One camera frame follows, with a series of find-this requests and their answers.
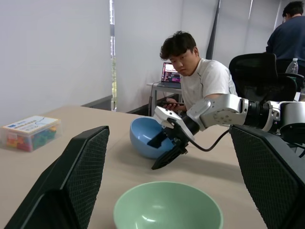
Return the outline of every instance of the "black cable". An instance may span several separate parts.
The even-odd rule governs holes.
[[[283,141],[287,142],[288,144],[291,144],[291,145],[294,145],[295,147],[298,147],[298,148],[303,149],[304,151],[301,153],[301,155],[299,156],[299,158],[302,158],[302,157],[305,156],[305,147],[304,147],[304,146],[302,146],[302,145],[300,145],[300,144],[298,144],[298,143],[293,143],[293,142],[287,141],[287,140],[285,140],[282,136],[279,136],[279,135],[276,135],[276,136],[280,137]]]
[[[204,152],[209,152],[211,151],[212,149],[214,149],[214,147],[218,144],[218,142],[223,138],[223,136],[225,136],[227,133],[229,132],[229,130],[227,131],[224,131],[222,135],[219,136],[219,138],[214,142],[214,144],[208,148],[208,149],[205,149],[205,148],[202,148],[200,145],[198,145],[197,143],[195,143],[191,138],[189,138],[189,136],[187,136],[188,140],[195,146],[197,147],[198,149],[204,151]]]
[[[305,155],[305,150],[303,151],[303,153],[301,153],[301,155],[299,156],[299,158],[302,158]]]

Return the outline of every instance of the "window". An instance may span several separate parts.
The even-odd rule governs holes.
[[[112,110],[116,110],[117,93],[116,93],[116,69],[115,69],[115,36],[114,36],[114,4],[110,3],[110,52],[112,60]]]

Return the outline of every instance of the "blue bowl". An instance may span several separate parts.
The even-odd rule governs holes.
[[[160,131],[162,131],[161,125],[153,118],[137,118],[130,124],[130,141],[142,156],[157,159],[163,153],[173,148],[173,144],[169,138],[165,139],[158,149],[147,145]]]

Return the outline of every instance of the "beige table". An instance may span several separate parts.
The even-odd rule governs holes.
[[[62,120],[63,137],[32,153],[0,149],[0,228],[6,225],[41,172],[62,153],[69,140],[101,125],[110,127],[110,138],[90,229],[115,229],[112,210],[120,195],[138,184],[158,180],[183,182],[208,193],[224,213],[225,229],[266,228],[244,185],[229,135],[210,153],[189,146],[187,155],[153,171],[150,169],[153,161],[139,156],[129,140],[129,125],[136,115],[84,107],[64,107],[46,115]],[[198,133],[196,141],[208,147],[224,130],[225,127],[211,127]]]

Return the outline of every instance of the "bowl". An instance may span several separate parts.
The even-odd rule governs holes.
[[[162,126],[156,120],[150,117],[140,117],[133,120],[130,124],[130,141],[142,156],[157,159],[166,151],[173,148],[169,138],[165,139],[158,149],[147,145],[160,131],[162,131]]]
[[[117,229],[222,229],[223,214],[207,194],[189,185],[152,182],[125,192],[113,211]]]

